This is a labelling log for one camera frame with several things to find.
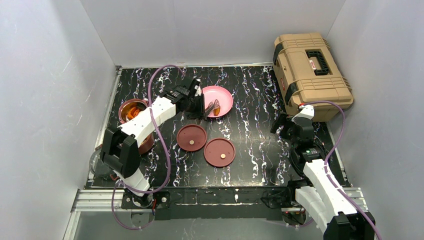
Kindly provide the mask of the metal serving tongs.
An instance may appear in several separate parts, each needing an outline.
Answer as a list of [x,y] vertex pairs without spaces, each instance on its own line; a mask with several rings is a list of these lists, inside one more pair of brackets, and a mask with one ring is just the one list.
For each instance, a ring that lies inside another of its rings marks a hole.
[[219,102],[218,99],[215,99],[214,101],[211,101],[209,103],[209,105],[207,106],[207,108],[205,109],[205,115],[207,117],[215,117],[214,114],[213,114],[213,109],[214,109],[214,105],[215,104],[219,104],[220,105],[220,102]]

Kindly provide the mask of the red steel lunch bowl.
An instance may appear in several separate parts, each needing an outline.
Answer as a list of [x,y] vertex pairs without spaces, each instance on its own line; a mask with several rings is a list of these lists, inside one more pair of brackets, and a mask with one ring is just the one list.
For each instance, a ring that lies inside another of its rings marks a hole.
[[149,152],[154,145],[154,136],[153,133],[148,135],[143,141],[137,142],[138,152],[140,155],[143,155]]
[[119,122],[127,123],[134,119],[140,112],[143,112],[149,106],[149,102],[145,99],[130,99],[125,101],[118,110]]

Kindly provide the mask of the orange fried food piece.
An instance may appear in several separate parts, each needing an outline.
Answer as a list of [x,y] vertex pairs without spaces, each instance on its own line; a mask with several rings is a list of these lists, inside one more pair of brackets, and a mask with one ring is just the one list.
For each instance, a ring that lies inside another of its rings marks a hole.
[[220,114],[221,106],[219,103],[216,103],[213,108],[213,116],[217,117]]

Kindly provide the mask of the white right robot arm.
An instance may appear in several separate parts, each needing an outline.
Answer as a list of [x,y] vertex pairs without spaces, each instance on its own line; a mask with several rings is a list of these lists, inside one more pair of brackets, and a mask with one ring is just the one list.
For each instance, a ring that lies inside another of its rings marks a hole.
[[310,214],[325,240],[373,240],[375,219],[363,210],[334,179],[325,163],[326,150],[314,140],[313,121],[304,115],[281,112],[271,127],[290,142],[290,163],[300,180],[290,180],[282,205],[298,204]]

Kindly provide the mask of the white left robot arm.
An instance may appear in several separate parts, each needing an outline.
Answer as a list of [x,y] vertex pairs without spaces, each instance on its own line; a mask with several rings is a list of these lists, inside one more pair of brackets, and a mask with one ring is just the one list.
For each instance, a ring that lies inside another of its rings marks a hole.
[[159,126],[181,112],[190,119],[204,119],[205,97],[200,79],[185,77],[174,87],[164,90],[135,118],[104,132],[100,160],[112,169],[130,192],[138,197],[153,194],[140,170],[139,148]]

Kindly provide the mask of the pink plate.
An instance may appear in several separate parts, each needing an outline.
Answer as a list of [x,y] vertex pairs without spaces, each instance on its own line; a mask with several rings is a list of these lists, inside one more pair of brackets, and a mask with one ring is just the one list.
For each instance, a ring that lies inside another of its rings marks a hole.
[[[233,107],[233,96],[224,87],[216,85],[206,86],[202,88],[202,93],[205,100],[205,111],[208,113],[207,117],[209,118],[223,117]],[[218,107],[215,106],[213,110],[208,110],[211,103],[218,103]]]

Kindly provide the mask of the dark red round lid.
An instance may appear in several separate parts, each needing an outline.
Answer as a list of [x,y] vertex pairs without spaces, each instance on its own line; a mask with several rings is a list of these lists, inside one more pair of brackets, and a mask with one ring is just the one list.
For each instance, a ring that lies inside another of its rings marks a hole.
[[203,155],[209,165],[224,168],[236,158],[236,148],[228,139],[213,138],[204,146]]
[[178,146],[187,152],[196,152],[204,147],[207,142],[207,132],[200,125],[188,124],[177,133]]

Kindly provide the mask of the tan plastic tool case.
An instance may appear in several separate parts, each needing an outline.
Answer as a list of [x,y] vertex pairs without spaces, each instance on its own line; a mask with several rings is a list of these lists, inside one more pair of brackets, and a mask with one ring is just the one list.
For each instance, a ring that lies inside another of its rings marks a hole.
[[312,102],[314,122],[328,122],[354,102],[352,88],[342,76],[330,52],[330,45],[318,32],[282,34],[274,41],[273,70],[288,115]]

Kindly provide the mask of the clear round lid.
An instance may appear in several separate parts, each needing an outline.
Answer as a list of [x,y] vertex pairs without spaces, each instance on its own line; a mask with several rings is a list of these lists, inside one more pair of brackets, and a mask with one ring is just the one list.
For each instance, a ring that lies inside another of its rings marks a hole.
[[95,150],[89,159],[90,172],[95,177],[107,178],[113,173],[113,170],[108,167],[100,158],[101,150]]

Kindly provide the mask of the aluminium front frame rail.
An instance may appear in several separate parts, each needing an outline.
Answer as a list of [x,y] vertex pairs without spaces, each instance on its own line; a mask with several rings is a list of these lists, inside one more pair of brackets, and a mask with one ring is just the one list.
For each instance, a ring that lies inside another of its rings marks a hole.
[[266,219],[306,225],[311,216],[284,186],[166,187],[138,199],[128,190],[79,190],[71,209],[64,239],[73,240],[83,212],[147,214],[150,221],[176,219]]

